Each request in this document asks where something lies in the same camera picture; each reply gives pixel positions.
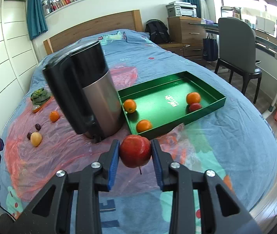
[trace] electric kettle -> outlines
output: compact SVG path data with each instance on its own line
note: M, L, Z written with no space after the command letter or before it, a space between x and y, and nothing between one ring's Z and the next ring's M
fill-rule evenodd
M98 40L56 53L43 74L77 134L99 142L121 128L121 104Z

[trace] chair backrest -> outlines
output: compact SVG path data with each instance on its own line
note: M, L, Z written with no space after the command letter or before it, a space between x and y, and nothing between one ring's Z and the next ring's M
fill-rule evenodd
M255 32L237 18L219 19L220 59L248 73L255 69Z

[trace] blue bedspread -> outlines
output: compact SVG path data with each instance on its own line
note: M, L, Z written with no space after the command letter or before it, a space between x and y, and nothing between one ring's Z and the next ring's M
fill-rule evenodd
M136 67L136 83L189 71L227 97L224 107L185 126L195 157L200 162L200 167L188 167L198 171L214 169L224 180L230 179L237 197L250 210L271 187L277 172L275 135L253 104L213 72L153 44L146 33L121 29L79 41L99 37L109 68ZM51 57L48 55L38 65L29 92L4 130L4 142L11 122L24 111L26 99L34 90L46 85L41 70ZM14 197L4 151L0 164L0 205L11 212L16 210L12 209L12 200L21 203L22 208L27 202ZM171 201L172 194L160 190L101 197L102 209L113 208L111 212L101 213L103 233L166 233Z

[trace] wooden headboard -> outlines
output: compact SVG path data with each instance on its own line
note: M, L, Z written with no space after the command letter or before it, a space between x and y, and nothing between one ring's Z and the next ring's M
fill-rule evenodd
M125 11L86 21L48 38L43 44L47 54L52 54L81 38L117 29L143 32L140 11Z

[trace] screw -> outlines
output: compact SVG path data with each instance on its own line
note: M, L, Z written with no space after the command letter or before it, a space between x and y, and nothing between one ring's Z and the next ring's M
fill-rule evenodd
M63 171L63 170L59 170L56 172L56 176L58 176L58 177L63 177L64 175L65 175L65 171Z
M178 168L180 168L180 164L178 163L178 162L172 162L171 164L170 164L170 166L172 167L172 168L174 168L174 169L178 169Z
M215 171L213 171L213 170L207 170L207 171L206 171L206 174L207 174L207 176L209 176L209 177L214 177L214 176L215 176Z
M99 162L93 162L93 163L91 164L91 167L94 168L94 169L100 168L100 166L101 166L101 164L100 164Z

